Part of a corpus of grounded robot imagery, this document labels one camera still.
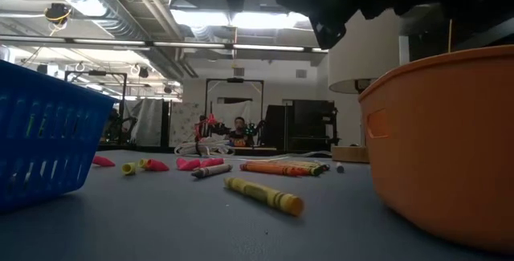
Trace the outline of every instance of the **curtain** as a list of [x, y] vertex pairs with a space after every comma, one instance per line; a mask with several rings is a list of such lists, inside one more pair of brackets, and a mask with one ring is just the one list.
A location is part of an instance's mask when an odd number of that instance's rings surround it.
[[194, 141], [194, 125], [200, 121], [204, 108], [195, 103], [172, 103], [169, 146]]
[[161, 145], [162, 102], [164, 100], [125, 101], [124, 118], [136, 117], [131, 142], [142, 146]]

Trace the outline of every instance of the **white cable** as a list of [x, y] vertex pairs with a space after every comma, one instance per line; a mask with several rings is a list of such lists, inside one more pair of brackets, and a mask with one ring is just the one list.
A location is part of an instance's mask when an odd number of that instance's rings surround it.
[[[195, 142], [179, 144], [175, 147], [175, 154], [177, 156], [198, 154], [196, 146], [197, 144]], [[198, 142], [198, 150], [203, 156], [214, 154], [231, 156], [235, 153], [234, 148], [228, 145], [228, 140], [216, 141], [210, 137], [204, 138]]]

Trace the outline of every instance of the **crayon tip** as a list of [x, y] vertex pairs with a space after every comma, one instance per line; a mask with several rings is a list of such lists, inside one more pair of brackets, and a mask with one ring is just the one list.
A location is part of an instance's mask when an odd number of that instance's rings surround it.
[[191, 176], [193, 177], [203, 177], [203, 172], [200, 169], [196, 169], [191, 173]]

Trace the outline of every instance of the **person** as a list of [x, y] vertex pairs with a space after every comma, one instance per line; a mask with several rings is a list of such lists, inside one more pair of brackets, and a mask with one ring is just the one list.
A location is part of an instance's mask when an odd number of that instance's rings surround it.
[[246, 127], [247, 124], [241, 116], [235, 118], [235, 130], [231, 131], [228, 135], [230, 142], [234, 144], [234, 146], [243, 147], [252, 146], [254, 144], [253, 137], [244, 134], [244, 130]]

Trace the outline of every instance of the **blue plastic basket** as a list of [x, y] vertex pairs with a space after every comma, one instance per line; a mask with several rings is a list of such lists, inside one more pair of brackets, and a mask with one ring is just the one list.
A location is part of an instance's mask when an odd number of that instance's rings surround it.
[[0, 211], [79, 189], [116, 100], [0, 61]]

